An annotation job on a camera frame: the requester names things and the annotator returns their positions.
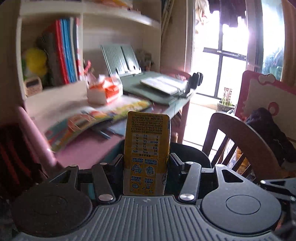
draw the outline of white shelf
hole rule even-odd
[[[122,8],[109,7],[92,2],[76,1],[36,1],[22,2],[20,7],[21,17],[30,17],[44,14],[89,14],[107,16],[113,18],[123,18],[154,28],[161,28],[161,24],[140,13],[127,11]]]

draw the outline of yellow box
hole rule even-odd
[[[170,117],[130,111],[124,145],[125,195],[164,194],[170,150]]]

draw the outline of curtain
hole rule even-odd
[[[285,50],[281,81],[289,86],[296,86],[296,8],[288,0],[282,0],[282,6],[285,22]]]

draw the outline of silver screw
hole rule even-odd
[[[109,202],[109,201],[113,200],[113,196],[110,194],[101,194],[99,196],[99,200],[102,202]]]
[[[187,194],[187,193],[181,194],[180,199],[183,200],[183,201],[192,201],[194,199],[194,195]]]

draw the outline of window frame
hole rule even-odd
[[[247,60],[246,55],[242,55],[242,54],[222,50],[222,43],[223,43],[223,24],[220,23],[219,24],[218,49],[205,47],[204,50],[203,50],[203,52],[205,52],[205,53],[211,53],[211,54],[219,55],[219,64],[218,64],[217,79],[216,79],[216,86],[215,86],[214,95],[211,96],[211,95],[196,92],[199,95],[208,96],[208,97],[212,97],[212,98],[219,99],[219,100],[221,100],[221,98],[218,97],[218,91],[219,91],[219,85],[220,85],[223,57],[225,56],[225,57],[235,58],[235,59],[239,59],[239,60],[243,60],[243,61]]]

